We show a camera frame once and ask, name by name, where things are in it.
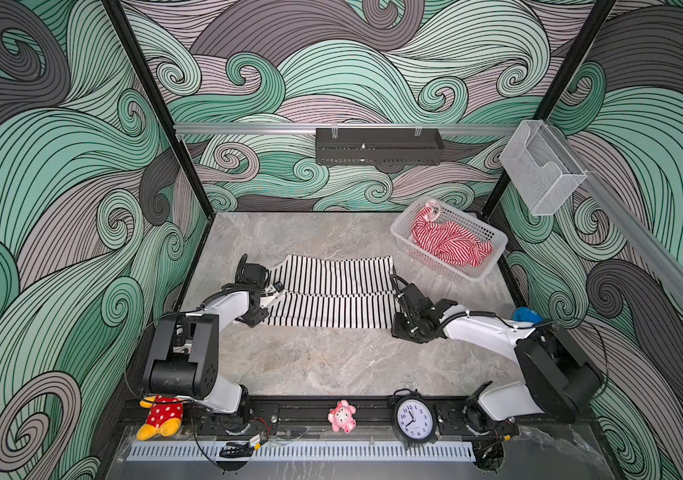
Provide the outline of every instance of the cable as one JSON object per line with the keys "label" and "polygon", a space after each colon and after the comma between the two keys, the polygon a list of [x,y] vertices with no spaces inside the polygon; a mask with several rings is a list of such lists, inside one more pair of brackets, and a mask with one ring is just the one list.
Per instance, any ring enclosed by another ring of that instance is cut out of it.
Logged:
{"label": "cable", "polygon": [[216,292],[213,295],[207,297],[205,300],[203,300],[200,304],[200,307],[204,308],[205,305],[209,304],[213,300],[216,300],[217,298],[221,298],[222,296],[237,292],[253,292],[263,294],[265,290],[256,285],[249,285],[247,283],[227,283],[226,285],[221,287],[221,291]]}
{"label": "cable", "polygon": [[475,453],[475,456],[477,456],[477,454],[480,453],[480,452],[486,451],[488,448],[495,447],[495,446],[499,445],[501,442],[503,442],[503,440],[496,440],[494,443],[490,443],[489,445],[486,445],[486,446],[484,446],[484,447],[482,447],[482,448],[478,448],[478,449],[475,450],[475,452],[474,452],[474,453]]}
{"label": "cable", "polygon": [[267,427],[267,440],[269,440],[269,434],[272,433],[272,427],[267,425],[267,421],[264,420],[262,417],[254,417],[254,420],[261,420],[261,423],[263,423],[264,426]]}
{"label": "cable", "polygon": [[435,330],[432,331],[432,333],[427,336],[428,340],[434,340],[437,338],[440,333],[445,330],[445,327],[448,326],[449,323],[451,323],[454,320],[459,320],[460,318],[467,318],[469,316],[487,316],[488,318],[497,318],[499,320],[500,317],[494,313],[494,312],[486,312],[484,310],[464,310],[463,312],[456,312],[453,313],[451,316],[446,318],[441,322],[440,325],[437,326]]}
{"label": "cable", "polygon": [[192,422],[192,437],[194,438],[194,443],[197,444],[198,448],[200,449],[200,453],[202,453],[202,455],[205,456],[209,462],[215,465],[216,468],[223,472],[224,469],[218,463],[216,463],[216,461],[213,458],[209,457],[208,454],[205,453],[205,450],[202,449],[200,442],[198,442],[197,429],[194,427],[194,417],[192,415],[189,416],[189,421]]}
{"label": "cable", "polygon": [[587,325],[591,326],[593,330],[595,330],[595,333],[597,333],[597,337],[600,339],[600,346],[603,348],[603,360],[605,362],[605,380],[603,380],[603,387],[600,389],[600,393],[596,393],[595,395],[592,396],[592,398],[596,398],[598,396],[601,396],[606,389],[608,389],[608,349],[605,347],[605,341],[603,340],[603,334],[600,333],[600,330],[597,330],[597,326],[592,323],[588,322],[586,320],[582,320],[584,323]]}
{"label": "cable", "polygon": [[[138,333],[138,336],[136,336],[136,340],[141,340],[142,336],[144,336],[144,332],[146,332],[147,329],[148,329],[150,326],[155,326],[155,324],[156,324],[157,322],[159,322],[160,320],[164,319],[166,316],[175,316],[175,315],[178,315],[178,314],[179,314],[179,312],[165,313],[164,315],[161,315],[161,316],[157,317],[156,319],[154,319],[153,321],[147,323],[146,326],[144,326],[144,328],[142,329],[142,331]],[[128,368],[129,368],[129,367],[130,367],[130,361],[128,361],[128,362],[125,363],[125,370],[122,371],[122,379],[123,379],[123,381],[125,382],[125,386],[128,388],[128,391],[131,392],[131,395],[133,395],[133,398],[135,398],[136,400],[139,400],[139,401],[141,401],[141,402],[151,403],[151,404],[153,404],[153,405],[174,405],[174,404],[177,404],[177,403],[190,403],[190,402],[193,402],[193,400],[178,400],[177,402],[154,402],[154,401],[152,401],[152,400],[147,400],[147,399],[145,399],[146,396],[139,396],[139,395],[136,395],[136,392],[133,391],[133,389],[131,388],[130,383],[128,383]]]}
{"label": "cable", "polygon": [[534,323],[533,325],[530,325],[530,326],[517,326],[517,325],[509,325],[509,323],[505,322],[504,319],[501,318],[500,316],[497,316],[496,318],[501,320],[501,323],[508,326],[510,329],[514,329],[514,330],[533,330],[533,329],[539,328],[540,326],[552,325],[553,323],[567,322],[568,320],[581,320],[581,319],[576,318],[576,317],[571,317],[571,318],[566,318],[566,319],[555,319],[555,320],[549,320],[548,319],[549,321],[544,322],[544,323]]}
{"label": "cable", "polygon": [[218,456],[222,458],[243,458],[253,456],[253,452],[255,452],[255,449],[248,442],[242,444],[227,442],[227,447],[229,448],[222,448]]}

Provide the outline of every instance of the pink toy pig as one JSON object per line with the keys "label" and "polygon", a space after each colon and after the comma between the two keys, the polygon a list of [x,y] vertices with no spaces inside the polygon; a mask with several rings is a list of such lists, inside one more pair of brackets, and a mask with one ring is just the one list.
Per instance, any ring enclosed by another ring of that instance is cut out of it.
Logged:
{"label": "pink toy pig", "polygon": [[357,425],[352,416],[357,411],[352,405],[349,404],[347,400],[341,400],[336,404],[336,408],[330,410],[328,414],[328,422],[330,422],[330,427],[333,428],[334,432],[338,432],[340,428],[343,428],[345,433],[352,431],[352,428]]}

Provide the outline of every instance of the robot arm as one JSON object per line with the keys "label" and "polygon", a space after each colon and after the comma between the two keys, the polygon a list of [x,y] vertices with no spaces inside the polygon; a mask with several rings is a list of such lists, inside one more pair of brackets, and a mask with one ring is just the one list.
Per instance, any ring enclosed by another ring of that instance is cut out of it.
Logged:
{"label": "robot arm", "polygon": [[235,283],[205,299],[200,308],[158,320],[144,368],[148,391],[192,399],[214,412],[238,411],[247,390],[218,374],[218,334],[233,320],[258,324],[268,315],[265,307],[282,291],[279,284],[268,288],[267,270],[246,264],[246,259],[240,259]]}
{"label": "robot arm", "polygon": [[392,336],[412,342],[438,337],[471,342],[516,362],[524,382],[475,392],[467,417],[477,431],[511,416],[547,413],[571,423],[603,381],[597,367],[564,328],[501,320],[492,312],[472,312],[451,300],[432,302],[413,283],[393,277],[403,312]]}

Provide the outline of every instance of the red and white striped cloth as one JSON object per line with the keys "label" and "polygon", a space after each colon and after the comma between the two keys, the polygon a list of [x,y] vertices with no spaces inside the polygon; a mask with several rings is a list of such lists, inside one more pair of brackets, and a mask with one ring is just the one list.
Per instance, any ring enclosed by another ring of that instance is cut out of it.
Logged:
{"label": "red and white striped cloth", "polygon": [[456,222],[435,224],[430,218],[436,217],[432,206],[428,204],[421,209],[413,222],[413,243],[443,262],[458,266],[479,266],[493,250],[490,242],[481,242]]}

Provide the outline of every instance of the black clock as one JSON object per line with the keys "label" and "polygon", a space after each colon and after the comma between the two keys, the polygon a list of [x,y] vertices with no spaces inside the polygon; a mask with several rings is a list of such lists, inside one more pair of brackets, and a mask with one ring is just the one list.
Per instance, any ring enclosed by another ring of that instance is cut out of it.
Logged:
{"label": "black clock", "polygon": [[402,389],[394,392],[389,401],[394,417],[394,435],[406,446],[422,445],[437,440],[435,429],[437,420],[432,409],[423,401],[416,390]]}

